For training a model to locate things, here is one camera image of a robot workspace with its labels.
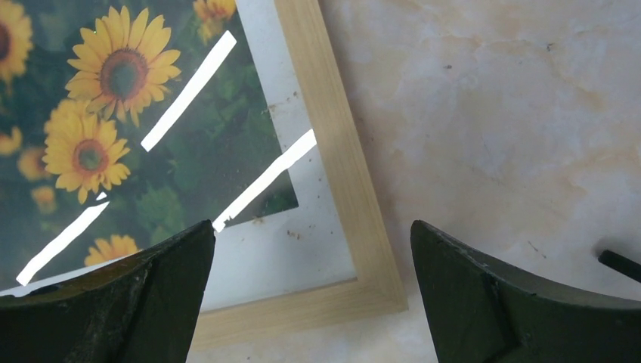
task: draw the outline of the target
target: sunflower center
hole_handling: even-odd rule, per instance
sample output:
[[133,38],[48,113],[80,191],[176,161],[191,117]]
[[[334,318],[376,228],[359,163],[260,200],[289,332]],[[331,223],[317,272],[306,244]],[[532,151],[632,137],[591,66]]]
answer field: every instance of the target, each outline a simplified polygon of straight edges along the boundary
[[101,70],[101,89],[122,101],[136,96],[147,79],[147,62],[137,51],[119,49],[105,61]]
[[10,41],[11,38],[9,38],[7,27],[0,23],[0,61],[9,55]]
[[95,140],[84,140],[75,150],[76,169],[84,172],[101,172],[107,165],[107,155]]
[[118,64],[113,68],[109,87],[120,98],[127,98],[136,85],[138,73],[131,64]]

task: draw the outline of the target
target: green leaf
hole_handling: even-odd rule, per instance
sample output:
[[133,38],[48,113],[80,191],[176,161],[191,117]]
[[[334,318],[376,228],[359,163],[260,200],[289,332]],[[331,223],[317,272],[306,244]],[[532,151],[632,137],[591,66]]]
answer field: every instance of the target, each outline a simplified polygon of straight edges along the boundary
[[259,88],[261,86],[259,74],[253,64],[245,67],[245,83],[251,88]]
[[153,233],[151,234],[151,245],[153,246],[154,244],[159,244],[160,242],[163,242],[173,235],[174,234],[172,232],[167,231],[167,229],[165,229],[163,226],[158,226],[153,230]]
[[276,138],[276,131],[271,121],[271,115],[267,108],[252,107],[247,113],[245,130],[259,132],[263,135]]
[[193,157],[176,160],[174,181],[182,191],[189,191],[198,185],[203,167]]
[[147,193],[136,200],[135,204],[141,225],[152,236],[152,245],[161,242],[163,235],[173,235],[184,229],[184,210],[178,195],[171,188],[164,186],[154,189],[148,185]]
[[234,96],[240,91],[240,85],[242,83],[236,82],[235,79],[227,79],[223,82],[217,82],[218,85],[216,91],[218,95],[226,100],[226,101],[231,101],[234,99]]
[[96,238],[108,238],[112,234],[121,233],[122,226],[118,226],[112,215],[112,205],[111,203],[104,212],[102,212],[98,218],[91,224],[88,228],[90,232]]
[[137,147],[132,148],[122,159],[121,163],[125,164],[129,170],[134,172],[135,170],[140,169],[141,163],[141,152]]
[[189,150],[185,148],[182,139],[178,135],[168,135],[164,141],[167,149],[169,149],[169,152],[172,153],[175,159],[189,157]]
[[221,111],[221,116],[225,121],[230,121],[234,118],[234,116],[236,116],[237,113],[245,110],[248,105],[249,105],[249,102],[247,101],[247,97],[243,95],[233,103],[226,106]]
[[107,207],[107,210],[123,211],[127,209],[127,206],[128,206],[127,200],[125,200],[125,198],[120,195],[116,195],[109,202],[109,206]]

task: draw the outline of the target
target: sunflower petal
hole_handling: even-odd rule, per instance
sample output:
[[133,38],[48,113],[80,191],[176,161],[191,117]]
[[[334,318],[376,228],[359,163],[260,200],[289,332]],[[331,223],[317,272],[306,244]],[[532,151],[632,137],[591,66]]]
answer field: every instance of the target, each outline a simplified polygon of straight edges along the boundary
[[126,6],[120,10],[120,23],[122,24],[122,45],[124,46],[129,43],[129,28],[132,26],[129,9]]
[[167,73],[169,78],[175,78],[178,77],[178,75],[181,73],[178,67],[176,66],[167,66],[163,68],[163,70]]
[[132,115],[132,122],[134,123],[134,126],[140,127],[140,118],[138,117],[138,112],[135,110],[131,110],[130,114]]
[[116,123],[114,121],[106,121],[100,125],[98,142],[105,149],[108,149],[116,142]]
[[154,85],[162,85],[167,82],[169,80],[169,76],[166,72],[163,72],[164,69],[165,68],[156,68],[155,70],[149,70],[149,73],[147,73],[147,81]]
[[103,108],[105,108],[112,100],[113,100],[112,97],[109,97],[106,95],[99,95],[98,97],[94,98],[93,101],[89,102],[89,105],[87,106],[87,112],[89,113],[98,112],[99,110],[102,110]]
[[122,21],[120,20],[120,14],[113,6],[109,7],[109,16],[104,20],[107,28],[109,29],[109,38],[111,39],[111,49],[116,51],[117,49],[123,48],[122,39],[124,34],[122,33]]
[[129,47],[131,49],[136,49],[140,44],[142,36],[144,35],[144,29],[147,26],[147,20],[149,20],[149,9],[145,8],[136,20],[134,20],[132,30],[129,33]]
[[105,54],[111,54],[111,39],[107,26],[104,25],[104,22],[100,19],[96,19],[96,36],[101,41],[102,49],[105,50]]
[[145,40],[143,39],[140,46],[138,47],[138,51],[144,54],[144,56],[147,59],[154,59],[167,46],[167,43],[169,43],[169,38],[171,37],[172,37],[171,29],[169,28],[160,29],[156,32],[153,39],[151,39],[146,45],[143,45]]
[[[136,49],[138,49],[139,52],[141,52],[145,57],[147,57],[147,59],[153,59],[153,57],[156,57],[158,55],[158,54],[155,54],[152,57],[148,57],[144,53],[144,50],[147,49],[147,47],[149,47],[150,45],[164,40],[164,38],[159,36],[159,32],[163,28],[164,23],[165,23],[165,17],[163,15],[158,15],[151,21],[151,23],[149,23],[149,26],[144,31],[144,35],[142,36],[140,45]],[[169,41],[169,38],[167,38],[166,42],[162,44],[162,47],[160,49],[165,48],[165,46],[167,46],[168,41]]]
[[120,177],[118,176],[118,171],[116,170],[115,167],[111,167],[105,171],[105,174],[107,176],[107,180],[109,180],[109,183],[112,183],[113,185],[121,185],[122,181],[120,180]]
[[127,255],[131,255],[132,253],[136,253],[138,251],[138,248],[136,247],[136,242],[134,241],[133,238],[129,237],[128,235],[122,236],[121,244],[124,249],[124,253]]
[[88,191],[84,188],[78,189],[78,202],[80,204],[85,204],[85,202],[87,201],[87,193]]
[[116,162],[116,160],[125,156],[125,154],[129,152],[129,149],[125,147],[126,142],[126,139],[121,138],[120,140],[116,141],[116,143],[112,144],[109,149],[107,149],[107,157],[109,158],[109,160],[112,160],[112,162]]
[[102,181],[102,186],[106,190],[110,191],[112,188],[111,180],[108,177],[107,171],[105,171],[105,179]]
[[84,70],[78,71],[74,77],[72,77],[69,82],[77,81],[78,79],[98,79],[98,74],[93,72],[87,72]]
[[205,5],[203,0],[196,0],[194,2],[194,12],[201,20],[206,19],[207,5]]
[[127,115],[125,114],[125,106],[122,105],[122,101],[118,101],[116,105],[116,118],[121,122],[127,121]]
[[165,94],[157,85],[149,85],[147,89],[149,89],[149,93],[151,93],[151,97],[155,102],[160,102],[165,99]]
[[88,64],[91,66],[94,70],[99,70],[102,66],[102,61],[96,54],[96,52],[89,48],[88,45],[85,44],[78,44],[73,46],[73,52],[76,53],[78,58],[82,60],[82,62]]
[[141,97],[142,97],[142,104],[144,107],[149,107],[151,104],[151,92],[148,89],[143,89],[141,91]]
[[45,170],[51,174],[62,174],[73,172],[73,166],[69,163],[71,156],[64,158],[54,158],[52,155],[44,155],[42,162],[45,163]]
[[103,256],[95,249],[89,247],[89,256],[85,257],[85,266],[93,266],[105,262]]
[[125,166],[125,164],[118,164],[119,168],[118,170],[118,175],[119,177],[124,180],[127,179],[127,175],[130,175],[132,172],[129,171],[129,168]]
[[80,28],[80,36],[82,36],[82,40],[85,41],[85,44],[94,51],[101,61],[104,61],[107,58],[107,50],[102,46],[102,41],[93,30]]
[[111,244],[107,242],[107,240],[103,238],[96,238],[96,246],[98,246],[101,255],[106,260],[111,259],[111,256],[113,256],[113,248],[111,247]]
[[100,83],[96,79],[76,79],[69,81],[64,88],[69,91],[70,98],[85,100],[96,98],[102,93]]
[[158,54],[156,58],[154,58],[149,66],[150,68],[160,68],[164,66],[169,66],[176,62],[176,60],[180,57],[180,51],[177,51],[175,49],[170,49],[168,51],[164,51],[163,53]]
[[110,119],[111,115],[113,115],[113,109],[116,108],[116,100],[112,100],[107,107],[105,107],[104,112],[103,112],[103,118],[104,119]]
[[76,68],[77,70],[84,70],[87,72],[95,72],[95,68],[91,66],[91,64],[85,63],[82,59],[69,59],[67,60],[68,64],[71,64],[72,67]]
[[89,186],[91,187],[91,191],[93,191],[95,194],[98,194],[98,188],[100,187],[98,176],[99,175],[93,175],[91,179],[89,179]]
[[61,174],[56,181],[56,188],[74,191],[82,185],[82,176],[77,172],[66,172]]
[[85,139],[93,139],[98,132],[98,117],[95,113],[82,118],[82,136]]

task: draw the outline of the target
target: sunflower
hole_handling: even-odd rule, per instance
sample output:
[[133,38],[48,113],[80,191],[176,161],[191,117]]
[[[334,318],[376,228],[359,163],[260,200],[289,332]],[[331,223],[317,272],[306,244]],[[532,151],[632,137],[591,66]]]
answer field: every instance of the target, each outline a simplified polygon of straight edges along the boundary
[[45,134],[51,132],[55,127],[54,121],[65,127],[64,124],[68,120],[68,115],[73,114],[78,117],[84,117],[87,114],[87,106],[89,101],[76,101],[69,98],[65,98],[58,106],[51,112],[49,120],[45,122]]
[[52,187],[42,186],[31,191],[31,198],[42,214],[51,214],[56,208],[56,192]]
[[22,152],[18,158],[18,170],[26,180],[35,182],[50,176],[42,161],[44,155],[45,149],[43,147],[28,147]]
[[131,22],[126,6],[120,13],[111,7],[108,16],[96,19],[95,31],[80,29],[84,43],[73,47],[78,59],[68,60],[79,70],[66,86],[70,98],[90,100],[87,110],[100,111],[104,119],[115,111],[125,122],[129,112],[140,125],[138,114],[152,100],[162,101],[169,92],[164,83],[181,72],[173,66],[180,51],[163,51],[172,34],[163,28],[165,18],[147,25],[148,18],[147,8]]
[[0,0],[0,79],[7,84],[26,72],[32,34],[31,19],[24,14],[23,6]]
[[112,185],[127,179],[131,172],[118,159],[129,148],[125,147],[126,139],[116,140],[114,121],[98,120],[95,113],[68,113],[66,117],[51,120],[54,127],[45,139],[42,161],[46,171],[59,175],[56,188],[78,189],[78,201],[84,203],[89,190],[97,194],[102,185],[110,191]]
[[97,238],[96,246],[98,246],[97,250],[95,247],[89,247],[89,256],[85,257],[85,266],[97,265],[140,251],[136,246],[136,241],[126,234],[124,236],[112,234],[111,242]]
[[196,0],[196,16],[203,22],[198,29],[203,42],[222,33],[223,22],[230,20],[236,12],[236,0]]
[[17,126],[11,128],[11,135],[0,132],[0,155],[8,157],[22,145],[22,132]]

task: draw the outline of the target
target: dirt speck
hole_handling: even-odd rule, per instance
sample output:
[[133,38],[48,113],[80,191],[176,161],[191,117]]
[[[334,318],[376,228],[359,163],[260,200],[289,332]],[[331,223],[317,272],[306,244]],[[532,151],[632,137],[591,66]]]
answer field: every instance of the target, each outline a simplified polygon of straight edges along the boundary
[[300,240],[301,238],[300,233],[292,232],[289,229],[287,230],[287,235],[290,237],[294,237],[296,240]]
[[543,257],[544,259],[547,259],[547,256],[545,256],[545,254],[544,254],[544,253],[542,253],[541,251],[539,251],[539,249],[538,249],[538,248],[536,248],[536,247],[532,244],[532,242],[528,241],[528,244],[530,245],[530,247],[532,247],[532,249],[533,249],[535,252],[537,252],[537,253],[539,253],[540,255],[542,255],[542,257]]

